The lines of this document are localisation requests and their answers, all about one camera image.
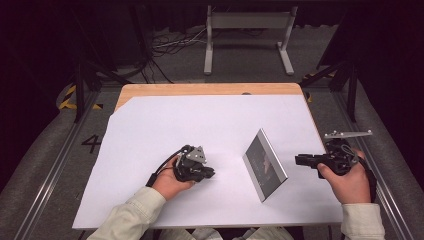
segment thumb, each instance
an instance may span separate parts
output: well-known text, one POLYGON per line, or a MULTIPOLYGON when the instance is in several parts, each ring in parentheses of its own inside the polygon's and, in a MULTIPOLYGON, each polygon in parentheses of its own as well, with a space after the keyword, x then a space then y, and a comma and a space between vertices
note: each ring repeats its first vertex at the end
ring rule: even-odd
POLYGON ((333 170, 331 170, 331 168, 329 168, 327 165, 325 165, 324 163, 319 163, 318 166, 318 171, 321 173, 321 175, 327 179, 328 182, 330 182, 330 184, 335 181, 335 179, 338 177, 333 170))

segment white sleeve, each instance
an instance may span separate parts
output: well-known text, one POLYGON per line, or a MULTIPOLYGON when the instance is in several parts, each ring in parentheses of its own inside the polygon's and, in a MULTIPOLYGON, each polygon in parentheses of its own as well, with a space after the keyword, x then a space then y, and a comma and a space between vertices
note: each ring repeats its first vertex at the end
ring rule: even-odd
POLYGON ((106 221, 88 239, 139 240, 156 221, 165 202, 159 192, 143 187, 125 204, 114 207, 106 221))
POLYGON ((342 233, 346 239, 384 239, 380 206, 374 203, 343 204, 342 233))

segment white metal frame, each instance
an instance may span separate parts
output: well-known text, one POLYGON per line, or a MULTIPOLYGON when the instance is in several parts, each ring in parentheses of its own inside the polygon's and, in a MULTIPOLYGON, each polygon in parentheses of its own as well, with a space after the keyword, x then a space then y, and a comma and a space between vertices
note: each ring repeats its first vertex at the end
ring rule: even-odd
POLYGON ((284 39, 277 42, 281 60, 288 75, 293 75, 294 70, 287 54, 287 44, 289 42, 294 19, 296 18, 297 7, 292 7, 290 12, 212 12, 208 6, 206 30, 207 44, 205 56, 204 73, 212 74, 213 42, 212 29, 214 28, 282 28, 284 29, 284 39))

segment table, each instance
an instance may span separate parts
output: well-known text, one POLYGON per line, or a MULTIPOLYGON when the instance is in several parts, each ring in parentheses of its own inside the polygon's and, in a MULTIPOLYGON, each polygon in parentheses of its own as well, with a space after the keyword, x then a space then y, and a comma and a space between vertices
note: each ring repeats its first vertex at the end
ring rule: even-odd
POLYGON ((181 144, 202 145, 216 175, 168 202, 152 228, 341 222, 329 184, 294 161, 324 152, 297 84, 141 84, 122 89, 73 228, 97 228, 181 144), (289 176, 263 203, 242 159, 259 127, 289 176))

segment black device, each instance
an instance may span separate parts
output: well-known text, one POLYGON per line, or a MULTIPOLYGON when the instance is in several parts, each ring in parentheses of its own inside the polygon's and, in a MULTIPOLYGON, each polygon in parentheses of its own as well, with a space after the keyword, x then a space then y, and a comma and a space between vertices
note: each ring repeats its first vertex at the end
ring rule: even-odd
POLYGON ((201 146, 193 147, 185 145, 180 150, 169 156, 169 158, 159 166, 156 172, 150 176, 149 181, 146 184, 147 187, 153 186, 158 175, 166 169, 164 166, 177 155, 178 159, 173 163, 172 169, 178 181, 200 182, 205 178, 211 178, 215 175, 213 168, 205 167, 203 165, 206 164, 206 157, 203 152, 203 148, 201 146))
MULTIPOLYGON (((354 152, 348 141, 345 138, 371 135, 368 133, 338 133, 334 132, 326 135, 326 138, 331 138, 330 141, 325 143, 327 149, 326 154, 312 155, 312 154, 299 154, 295 156, 296 164, 301 166, 309 166, 312 169, 317 169, 319 163, 327 165, 333 172, 339 176, 345 175, 357 163, 360 163, 364 168, 368 177, 370 185, 371 201, 374 202, 376 197, 377 179, 374 173, 368 167, 368 164, 354 152)), ((318 171, 318 177, 324 177, 318 171)))

